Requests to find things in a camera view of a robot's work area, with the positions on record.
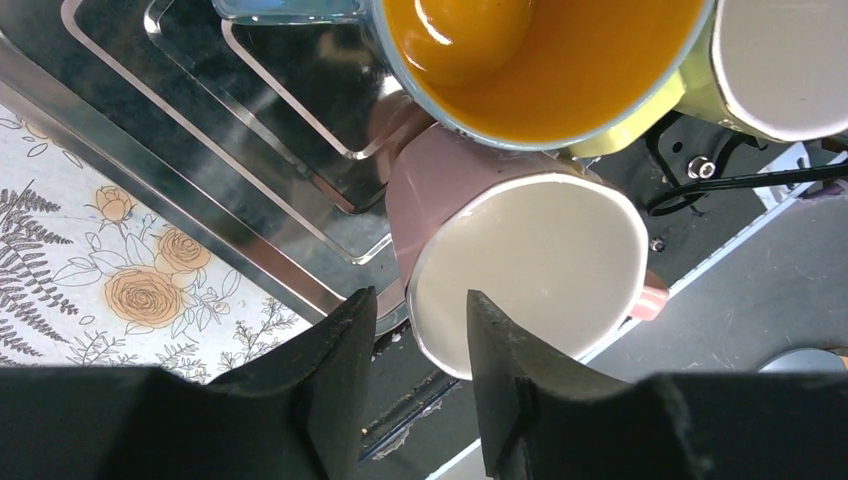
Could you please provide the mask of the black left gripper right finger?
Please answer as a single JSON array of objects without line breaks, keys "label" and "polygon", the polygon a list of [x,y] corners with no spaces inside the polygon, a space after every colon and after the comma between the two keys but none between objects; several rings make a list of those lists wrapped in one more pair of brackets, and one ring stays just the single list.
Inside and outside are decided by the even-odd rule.
[{"label": "black left gripper right finger", "polygon": [[496,479],[843,479],[843,373],[594,370],[467,294],[484,468]]}]

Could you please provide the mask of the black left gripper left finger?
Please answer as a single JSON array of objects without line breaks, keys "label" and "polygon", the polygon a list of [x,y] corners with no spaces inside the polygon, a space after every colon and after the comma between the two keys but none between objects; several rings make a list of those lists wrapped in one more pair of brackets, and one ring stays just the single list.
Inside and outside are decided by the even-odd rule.
[{"label": "black left gripper left finger", "polygon": [[5,479],[345,479],[360,452],[377,313],[356,291],[207,384],[160,367],[1,372]]}]

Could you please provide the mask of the pink mug white inside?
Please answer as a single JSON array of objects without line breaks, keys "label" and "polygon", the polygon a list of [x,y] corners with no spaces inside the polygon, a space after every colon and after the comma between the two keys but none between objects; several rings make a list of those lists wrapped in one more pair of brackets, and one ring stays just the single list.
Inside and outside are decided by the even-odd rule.
[{"label": "pink mug white inside", "polygon": [[471,290],[574,359],[669,300],[634,204],[574,161],[434,125],[401,150],[385,203],[416,342],[453,377],[472,376]]}]

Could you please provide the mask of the blue mug yellow inside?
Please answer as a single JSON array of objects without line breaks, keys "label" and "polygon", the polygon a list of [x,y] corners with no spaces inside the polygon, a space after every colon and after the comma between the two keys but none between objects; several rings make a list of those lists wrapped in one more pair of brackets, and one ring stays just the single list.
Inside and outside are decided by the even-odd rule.
[{"label": "blue mug yellow inside", "polygon": [[510,150],[618,151],[682,97],[711,1],[218,1],[244,25],[362,23],[414,101]]}]

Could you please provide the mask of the green mug white inside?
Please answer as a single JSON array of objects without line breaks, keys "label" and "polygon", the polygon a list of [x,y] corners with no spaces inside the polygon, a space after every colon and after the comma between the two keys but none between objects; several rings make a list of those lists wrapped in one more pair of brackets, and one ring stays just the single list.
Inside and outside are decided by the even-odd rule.
[{"label": "green mug white inside", "polygon": [[672,110],[777,142],[846,130],[846,2],[703,1],[695,25],[650,92],[571,155],[616,153]]}]

